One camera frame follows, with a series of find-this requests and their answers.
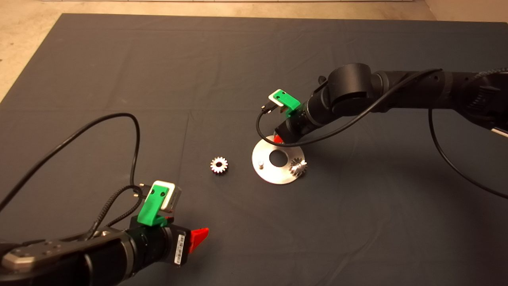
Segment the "black cable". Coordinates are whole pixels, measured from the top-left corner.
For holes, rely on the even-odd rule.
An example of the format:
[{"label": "black cable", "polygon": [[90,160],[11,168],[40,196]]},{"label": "black cable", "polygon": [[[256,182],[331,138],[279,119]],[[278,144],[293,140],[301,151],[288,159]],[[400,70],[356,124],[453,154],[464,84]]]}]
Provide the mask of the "black cable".
[{"label": "black cable", "polygon": [[2,200],[0,203],[0,212],[5,208],[5,206],[12,200],[12,198],[19,192],[19,190],[27,183],[27,181],[37,172],[49,159],[51,159],[54,155],[56,155],[58,152],[60,152],[65,146],[70,144],[72,141],[74,141],[77,137],[79,137],[81,134],[83,134],[86,130],[90,129],[91,127],[97,125],[98,123],[102,121],[106,121],[108,119],[117,118],[117,117],[129,117],[134,122],[134,125],[136,127],[136,146],[134,147],[134,156],[132,159],[132,165],[131,165],[131,176],[130,176],[130,185],[134,185],[134,173],[136,171],[136,161],[138,159],[138,152],[139,152],[139,141],[140,141],[140,129],[139,129],[139,123],[136,117],[130,113],[126,112],[120,112],[120,113],[113,113],[110,115],[106,115],[100,118],[97,118],[90,123],[86,124],[85,126],[81,127],[78,131],[74,132],[71,136],[69,136],[67,139],[65,139],[62,143],[60,143],[58,146],[56,146],[51,152],[49,152],[46,156],[44,156],[39,162],[37,162],[22,178],[21,180],[12,188],[12,190],[7,194],[7,196]]},{"label": "black cable", "polygon": [[109,197],[109,199],[106,201],[106,203],[104,204],[104,206],[102,207],[101,209],[101,212],[99,213],[99,215],[97,216],[97,219],[93,222],[92,224],[92,227],[83,235],[83,239],[84,240],[89,240],[90,238],[93,237],[93,234],[97,231],[97,228],[99,228],[99,225],[101,225],[101,222],[104,220],[104,218],[106,217],[106,215],[108,214],[109,212],[109,209],[111,208],[111,206],[113,205],[113,203],[115,202],[115,200],[118,198],[118,196],[120,196],[123,192],[125,192],[126,190],[129,190],[129,189],[132,189],[134,191],[136,191],[137,193],[140,193],[141,192],[141,188],[136,186],[136,185],[127,185],[121,189],[119,189],[118,191],[114,192],[114,194],[111,195],[111,197]]},{"label": "black cable", "polygon": [[113,219],[112,221],[110,221],[108,224],[106,224],[106,226],[112,226],[114,225],[115,223],[123,220],[124,218],[130,216],[134,211],[137,210],[137,208],[141,205],[141,203],[143,202],[143,196],[142,196],[142,192],[141,192],[141,189],[139,189],[139,191],[134,191],[135,193],[138,194],[138,201],[133,205],[133,207],[126,211],[125,213],[123,213],[122,215],[120,215],[119,217]]},{"label": "black cable", "polygon": [[266,142],[272,144],[272,145],[275,145],[275,146],[279,146],[279,147],[298,147],[298,146],[303,146],[303,145],[307,145],[307,144],[311,144],[311,143],[315,143],[315,142],[318,142],[318,141],[321,141],[321,140],[324,140],[324,139],[327,139],[327,138],[330,138],[334,135],[337,135],[338,133],[346,130],[347,128],[351,127],[354,123],[356,123],[357,121],[359,121],[360,119],[362,119],[364,116],[366,116],[367,114],[369,114],[369,112],[371,110],[373,110],[374,108],[376,108],[378,105],[380,105],[385,99],[387,99],[388,97],[390,97],[392,94],[394,94],[395,92],[397,92],[400,88],[404,87],[406,84],[408,84],[409,82],[417,79],[417,78],[420,78],[424,75],[427,75],[429,73],[433,73],[433,72],[436,72],[436,71],[440,71],[441,69],[428,69],[428,70],[424,70],[424,71],[420,71],[420,72],[417,72],[417,73],[414,73],[410,76],[408,76],[406,79],[402,80],[401,82],[399,82],[398,84],[396,84],[395,86],[393,86],[391,89],[389,89],[385,94],[383,94],[381,97],[378,98],[378,100],[376,100],[374,103],[372,103],[368,108],[366,108],[364,111],[362,111],[360,114],[358,114],[357,116],[355,116],[353,119],[351,119],[349,122],[347,122],[346,124],[342,125],[341,127],[335,129],[334,131],[328,133],[328,134],[325,134],[325,135],[322,135],[318,138],[315,138],[315,139],[311,139],[311,140],[308,140],[308,141],[303,141],[303,142],[297,142],[297,143],[289,143],[289,144],[284,144],[284,143],[275,143],[274,141],[272,140],[269,140],[268,138],[266,138],[263,133],[261,132],[261,129],[259,127],[259,123],[260,123],[260,120],[261,120],[261,116],[263,116],[263,114],[265,114],[263,111],[258,115],[258,118],[256,119],[256,131],[258,132],[258,135]]},{"label": "black cable", "polygon": [[432,141],[434,142],[434,145],[436,146],[437,151],[439,152],[441,157],[444,159],[444,161],[453,170],[455,170],[455,172],[457,172],[461,177],[463,177],[464,179],[468,180],[470,183],[474,184],[476,187],[478,187],[480,189],[483,189],[483,190],[485,190],[485,191],[487,191],[487,192],[489,192],[491,194],[494,194],[496,196],[500,196],[502,198],[508,199],[508,195],[507,194],[498,192],[498,191],[493,190],[493,189],[491,189],[491,188],[489,188],[487,186],[484,186],[483,184],[475,181],[474,179],[472,179],[468,175],[466,175],[463,172],[461,172],[457,167],[455,167],[455,165],[453,165],[453,163],[448,159],[448,157],[446,156],[445,152],[441,148],[441,145],[439,145],[439,142],[437,141],[436,132],[434,131],[434,122],[432,120],[432,109],[429,109],[428,117],[429,117],[429,128],[430,128],[430,135],[432,136]]}]

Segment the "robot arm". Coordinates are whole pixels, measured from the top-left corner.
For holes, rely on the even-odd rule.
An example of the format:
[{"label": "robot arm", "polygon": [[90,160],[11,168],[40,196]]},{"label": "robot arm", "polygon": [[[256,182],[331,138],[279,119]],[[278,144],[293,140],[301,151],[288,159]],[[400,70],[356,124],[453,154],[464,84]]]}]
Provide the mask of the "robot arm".
[{"label": "robot arm", "polygon": [[[415,74],[407,71],[371,73],[365,64],[348,64],[320,77],[320,87],[275,128],[286,144],[340,117],[364,111],[392,87]],[[507,135],[508,73],[434,71],[414,79],[377,105],[372,112],[391,108],[453,109],[474,124]]]},{"label": "robot arm", "polygon": [[174,184],[155,181],[142,189],[145,204],[127,230],[106,226],[61,239],[0,242],[0,285],[110,286],[155,262],[184,265],[208,228],[191,231],[158,215],[174,214],[181,193]]}]

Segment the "table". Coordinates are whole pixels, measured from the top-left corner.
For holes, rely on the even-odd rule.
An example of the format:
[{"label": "table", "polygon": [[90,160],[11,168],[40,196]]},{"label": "table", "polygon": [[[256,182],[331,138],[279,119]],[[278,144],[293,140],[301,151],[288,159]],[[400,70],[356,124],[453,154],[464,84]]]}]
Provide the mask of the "table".
[{"label": "table", "polygon": [[[508,65],[507,44],[506,23],[64,14],[0,104],[0,195],[80,126],[127,111],[141,124],[136,182],[179,185],[175,223],[210,236],[185,267],[155,264],[123,285],[500,285],[508,204],[442,161],[425,110],[371,114],[304,147],[308,173],[292,184],[266,183],[250,157],[275,89],[305,100],[352,62],[488,70]],[[280,121],[264,117],[263,130]],[[506,190],[505,138],[453,111],[435,121],[462,170]],[[2,238],[88,229],[128,183],[133,147],[127,119],[81,136],[4,210]],[[210,171],[215,156],[229,160],[225,176]]]}]

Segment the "round metal plate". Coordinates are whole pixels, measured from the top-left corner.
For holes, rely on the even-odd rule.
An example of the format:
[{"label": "round metal plate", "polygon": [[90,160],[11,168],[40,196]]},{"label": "round metal plate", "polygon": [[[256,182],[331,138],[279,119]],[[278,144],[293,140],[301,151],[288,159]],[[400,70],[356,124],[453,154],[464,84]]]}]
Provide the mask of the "round metal plate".
[{"label": "round metal plate", "polygon": [[[267,136],[269,140],[273,141],[273,136]],[[274,150],[281,150],[288,157],[288,162],[283,167],[277,167],[270,162],[270,154]],[[264,140],[259,141],[254,150],[252,151],[252,165],[258,175],[263,180],[277,185],[288,184],[297,179],[290,172],[291,161],[295,158],[305,160],[303,151],[300,147],[278,147],[272,145]]]}]

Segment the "spur gear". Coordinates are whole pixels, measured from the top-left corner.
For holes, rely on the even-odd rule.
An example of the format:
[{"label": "spur gear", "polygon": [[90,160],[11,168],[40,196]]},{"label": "spur gear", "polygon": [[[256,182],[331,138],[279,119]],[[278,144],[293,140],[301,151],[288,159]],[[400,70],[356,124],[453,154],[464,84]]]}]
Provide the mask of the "spur gear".
[{"label": "spur gear", "polygon": [[307,162],[300,158],[295,158],[291,161],[291,166],[289,167],[291,174],[295,177],[299,177],[305,173],[307,170]]},{"label": "spur gear", "polygon": [[215,157],[210,163],[210,169],[217,175],[222,175],[228,170],[228,161],[224,157]]}]

